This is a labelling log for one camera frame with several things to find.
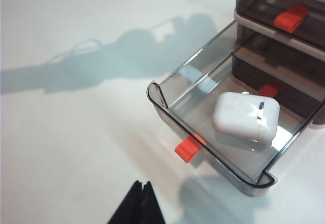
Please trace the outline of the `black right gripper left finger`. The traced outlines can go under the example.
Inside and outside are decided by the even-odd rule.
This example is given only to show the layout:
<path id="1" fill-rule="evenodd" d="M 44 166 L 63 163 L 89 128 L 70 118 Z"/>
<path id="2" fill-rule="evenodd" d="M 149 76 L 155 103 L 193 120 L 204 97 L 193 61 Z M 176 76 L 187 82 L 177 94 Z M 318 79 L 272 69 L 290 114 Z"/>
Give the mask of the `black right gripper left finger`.
<path id="1" fill-rule="evenodd" d="M 144 223 L 144 191 L 142 183 L 136 180 L 108 223 Z"/>

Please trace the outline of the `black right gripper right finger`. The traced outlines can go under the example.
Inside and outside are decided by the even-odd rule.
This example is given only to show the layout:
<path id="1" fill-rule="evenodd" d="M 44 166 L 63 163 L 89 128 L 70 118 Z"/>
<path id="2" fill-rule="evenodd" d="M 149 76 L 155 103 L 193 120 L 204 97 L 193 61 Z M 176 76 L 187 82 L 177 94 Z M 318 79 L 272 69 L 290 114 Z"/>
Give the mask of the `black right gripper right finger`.
<path id="1" fill-rule="evenodd" d="M 143 188 L 143 223 L 166 223 L 150 181 Z"/>

